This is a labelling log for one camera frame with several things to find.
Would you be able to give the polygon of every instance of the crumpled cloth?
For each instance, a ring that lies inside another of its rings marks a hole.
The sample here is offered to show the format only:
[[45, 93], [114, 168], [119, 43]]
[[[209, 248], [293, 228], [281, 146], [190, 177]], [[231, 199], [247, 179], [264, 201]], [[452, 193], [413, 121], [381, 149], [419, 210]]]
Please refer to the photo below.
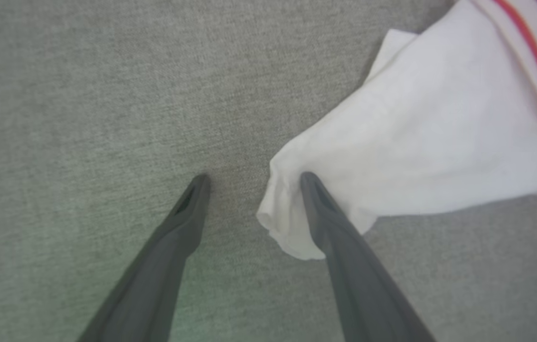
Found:
[[299, 177], [316, 173], [351, 223], [537, 194], [537, 86], [481, 6], [421, 35], [391, 30], [368, 79], [270, 162], [257, 218], [283, 251], [324, 258]]

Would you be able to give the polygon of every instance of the textured gray fabric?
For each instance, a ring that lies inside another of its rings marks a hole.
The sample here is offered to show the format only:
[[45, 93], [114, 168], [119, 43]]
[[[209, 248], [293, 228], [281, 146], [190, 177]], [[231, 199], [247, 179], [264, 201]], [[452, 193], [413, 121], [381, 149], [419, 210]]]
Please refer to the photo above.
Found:
[[[188, 181], [175, 342], [340, 342], [323, 262], [254, 218], [268, 161], [448, 0], [0, 0], [0, 342], [72, 341]], [[537, 198], [368, 236], [440, 341], [537, 340]]]

